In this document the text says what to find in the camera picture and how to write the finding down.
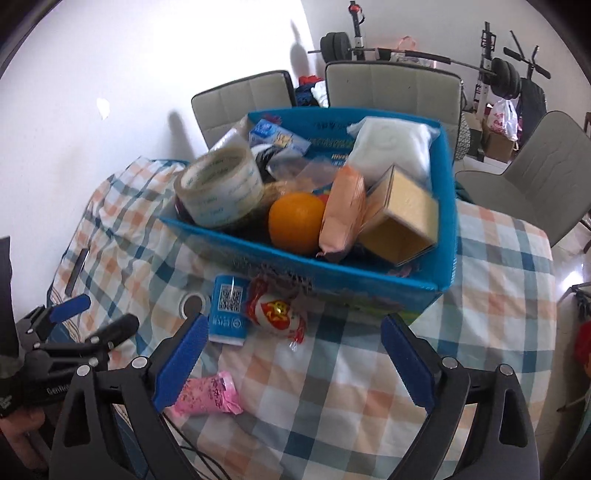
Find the person's left hand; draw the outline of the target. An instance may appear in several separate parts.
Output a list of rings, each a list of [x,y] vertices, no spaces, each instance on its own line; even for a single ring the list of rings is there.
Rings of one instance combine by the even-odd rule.
[[[45,421],[42,408],[20,408],[1,419],[1,432],[10,447],[28,469],[43,469],[46,461],[32,446],[28,434],[37,431]]]

